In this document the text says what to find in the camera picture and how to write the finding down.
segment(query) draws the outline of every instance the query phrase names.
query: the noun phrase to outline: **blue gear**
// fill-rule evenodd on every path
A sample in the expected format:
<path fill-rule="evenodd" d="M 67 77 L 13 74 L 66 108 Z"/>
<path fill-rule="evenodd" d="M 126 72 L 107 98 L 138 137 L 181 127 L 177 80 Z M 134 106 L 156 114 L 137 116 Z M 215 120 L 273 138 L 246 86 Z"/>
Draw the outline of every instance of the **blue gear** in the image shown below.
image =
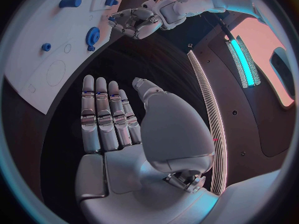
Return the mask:
<path fill-rule="evenodd" d="M 100 39 L 100 30 L 97 27 L 92 27 L 89 29 L 86 35 L 86 44 L 88 45 L 88 51 L 95 51 L 95 47 L 93 46 Z"/>

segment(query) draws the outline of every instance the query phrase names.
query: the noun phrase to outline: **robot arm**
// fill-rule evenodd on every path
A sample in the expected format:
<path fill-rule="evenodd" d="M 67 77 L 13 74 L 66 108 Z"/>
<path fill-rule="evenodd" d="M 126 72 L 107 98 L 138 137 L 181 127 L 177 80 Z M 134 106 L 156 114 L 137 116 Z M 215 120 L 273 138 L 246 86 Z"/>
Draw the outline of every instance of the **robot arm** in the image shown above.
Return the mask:
<path fill-rule="evenodd" d="M 260 13 L 250 0 L 161 0 L 155 3 L 153 0 L 146 1 L 143 6 L 136 9 L 128 9 L 117 12 L 109 18 L 109 25 L 125 35 L 134 39 L 143 39 L 158 28 L 170 30 L 182 24 L 187 17 L 199 15 L 205 11 L 225 12 L 226 10 L 250 14 L 259 21 L 263 21 Z M 134 28 L 132 23 L 127 23 L 126 29 L 117 24 L 119 16 L 130 16 L 131 20 L 144 20 L 142 24 Z"/>

